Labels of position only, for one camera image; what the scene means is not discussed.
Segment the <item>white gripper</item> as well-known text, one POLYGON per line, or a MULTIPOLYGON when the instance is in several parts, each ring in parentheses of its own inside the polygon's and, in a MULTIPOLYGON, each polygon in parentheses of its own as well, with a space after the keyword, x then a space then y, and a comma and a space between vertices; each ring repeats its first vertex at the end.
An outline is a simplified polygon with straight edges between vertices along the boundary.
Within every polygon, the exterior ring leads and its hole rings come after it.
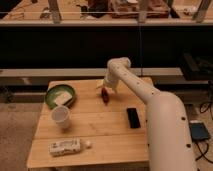
POLYGON ((97 82, 96 88, 108 87, 111 88, 114 92, 117 92, 118 83, 119 83, 118 79, 104 78, 97 82))

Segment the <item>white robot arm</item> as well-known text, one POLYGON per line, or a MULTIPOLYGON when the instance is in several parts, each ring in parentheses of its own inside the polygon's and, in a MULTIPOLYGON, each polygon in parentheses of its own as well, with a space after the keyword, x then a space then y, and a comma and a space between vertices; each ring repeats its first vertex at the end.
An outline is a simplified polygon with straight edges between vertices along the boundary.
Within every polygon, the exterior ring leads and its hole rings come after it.
POLYGON ((150 171, 197 171, 186 109, 174 93, 161 91, 130 71, 128 57, 112 58, 99 87, 117 91, 122 81, 146 105, 150 171))

